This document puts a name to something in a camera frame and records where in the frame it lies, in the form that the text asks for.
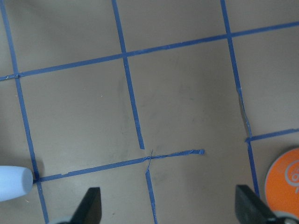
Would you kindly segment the view finger of the left gripper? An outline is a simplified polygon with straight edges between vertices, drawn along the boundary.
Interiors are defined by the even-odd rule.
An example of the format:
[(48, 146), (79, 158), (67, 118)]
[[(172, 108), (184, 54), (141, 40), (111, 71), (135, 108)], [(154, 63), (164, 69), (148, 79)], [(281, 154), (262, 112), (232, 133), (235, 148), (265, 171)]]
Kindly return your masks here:
[(70, 224), (99, 224), (102, 217), (100, 187), (89, 188), (71, 217)]

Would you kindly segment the right gripper view finger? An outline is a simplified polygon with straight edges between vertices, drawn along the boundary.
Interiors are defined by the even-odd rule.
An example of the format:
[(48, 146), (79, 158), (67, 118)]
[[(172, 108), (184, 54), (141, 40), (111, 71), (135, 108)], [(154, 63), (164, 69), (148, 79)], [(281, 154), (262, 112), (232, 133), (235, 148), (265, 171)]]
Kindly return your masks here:
[(278, 221), (248, 185), (236, 185), (235, 215), (241, 224), (276, 224)]

